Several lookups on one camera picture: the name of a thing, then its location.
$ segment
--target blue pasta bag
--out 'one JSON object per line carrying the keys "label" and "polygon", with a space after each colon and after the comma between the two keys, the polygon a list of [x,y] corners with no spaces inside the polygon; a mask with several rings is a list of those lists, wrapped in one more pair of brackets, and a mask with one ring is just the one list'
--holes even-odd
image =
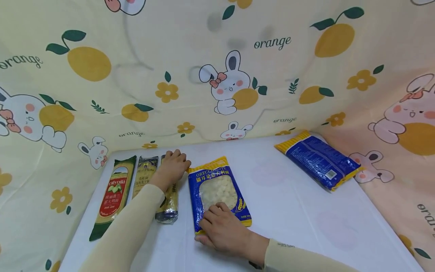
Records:
{"label": "blue pasta bag", "polygon": [[205,165],[189,168],[188,173],[196,235],[205,233],[199,226],[199,221],[203,218],[204,211],[217,202],[224,202],[243,225],[251,226],[251,214],[225,156]]}
{"label": "blue pasta bag", "polygon": [[330,191],[363,170],[361,165],[308,131],[275,147]]}

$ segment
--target cartoon bunny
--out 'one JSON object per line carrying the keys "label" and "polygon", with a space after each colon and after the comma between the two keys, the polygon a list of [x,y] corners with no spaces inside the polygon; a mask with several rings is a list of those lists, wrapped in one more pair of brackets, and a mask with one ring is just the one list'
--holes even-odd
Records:
{"label": "cartoon bunny", "polygon": [[249,88],[251,79],[247,73],[240,71],[240,53],[237,50],[231,51],[225,61],[227,71],[218,73],[216,69],[206,64],[199,70],[201,82],[209,82],[211,95],[217,100],[214,111],[219,114],[229,115],[236,112],[234,104],[236,101],[233,95],[241,89]]}
{"label": "cartoon bunny", "polygon": [[105,142],[102,137],[95,136],[92,138],[92,143],[94,144],[91,148],[87,147],[84,143],[79,143],[77,146],[79,150],[85,154],[88,155],[90,158],[90,164],[94,169],[99,169],[100,167],[103,167],[104,164],[107,162],[107,152],[109,151],[107,147],[102,145],[103,142]]}
{"label": "cartoon bunny", "polygon": [[414,79],[407,88],[407,94],[390,108],[383,119],[370,123],[368,129],[389,143],[399,141],[398,134],[406,131],[405,124],[426,123],[435,126],[435,88],[428,91],[424,87],[434,78],[434,74],[425,74]]}
{"label": "cartoon bunny", "polygon": [[228,125],[228,130],[221,134],[221,138],[227,141],[243,139],[246,136],[246,132],[254,127],[253,125],[248,124],[244,126],[242,129],[238,129],[237,128],[238,125],[239,123],[236,121],[231,122]]}
{"label": "cartoon bunny", "polygon": [[51,126],[43,126],[39,120],[44,102],[27,94],[10,96],[0,87],[0,105],[0,136],[15,132],[31,141],[42,140],[56,152],[62,152],[67,142],[65,133],[54,131]]}
{"label": "cartoon bunny", "polygon": [[384,158],[384,155],[382,155],[382,153],[379,151],[370,151],[365,156],[360,153],[353,153],[350,154],[349,157],[365,168],[365,170],[359,172],[355,176],[355,180],[358,183],[367,183],[375,178],[387,183],[394,179],[394,175],[390,171],[377,169],[375,166],[373,166],[374,163],[381,161]]}
{"label": "cartoon bunny", "polygon": [[128,15],[136,15],[142,11],[146,0],[104,0],[113,12],[122,11]]}

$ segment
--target hand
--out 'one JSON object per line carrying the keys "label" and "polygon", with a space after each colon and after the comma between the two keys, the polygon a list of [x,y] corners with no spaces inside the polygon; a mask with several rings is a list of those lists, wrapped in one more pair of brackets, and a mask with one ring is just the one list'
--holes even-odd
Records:
{"label": "hand", "polygon": [[178,149],[173,153],[172,151],[167,151],[160,167],[152,176],[149,184],[157,186],[165,193],[169,186],[181,179],[190,165],[191,161],[186,161],[185,153],[181,153]]}
{"label": "hand", "polygon": [[199,226],[206,235],[196,236],[195,241],[264,266],[269,239],[247,229],[225,203],[210,206]]}

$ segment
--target pink bow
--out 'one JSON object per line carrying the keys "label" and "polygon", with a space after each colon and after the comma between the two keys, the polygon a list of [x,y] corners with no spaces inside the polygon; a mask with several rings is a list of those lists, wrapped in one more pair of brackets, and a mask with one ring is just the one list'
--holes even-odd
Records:
{"label": "pink bow", "polygon": [[101,161],[101,166],[104,166],[104,164],[107,162],[107,157],[104,156],[103,160]]}
{"label": "pink bow", "polygon": [[210,80],[210,85],[216,89],[219,86],[219,83],[221,83],[225,79],[227,79],[227,75],[225,75],[224,73],[218,73],[216,80]]}
{"label": "pink bow", "polygon": [[6,120],[6,122],[7,122],[7,128],[10,131],[16,132],[16,133],[20,133],[21,132],[21,128],[19,126],[17,126],[17,124],[13,120],[13,113],[10,110],[1,110],[0,111],[0,116],[3,117],[3,119]]}
{"label": "pink bow", "polygon": [[407,101],[408,99],[420,99],[423,97],[423,92],[426,91],[425,89],[421,89],[415,93],[409,93],[406,94],[401,100],[400,102],[404,102]]}

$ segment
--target clear plastic window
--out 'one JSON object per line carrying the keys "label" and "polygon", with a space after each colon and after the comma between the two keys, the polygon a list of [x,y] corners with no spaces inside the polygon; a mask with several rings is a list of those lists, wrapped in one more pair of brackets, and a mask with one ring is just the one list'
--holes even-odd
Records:
{"label": "clear plastic window", "polygon": [[204,181],[199,186],[204,211],[217,202],[225,203],[231,210],[237,204],[237,192],[229,175],[218,176]]}

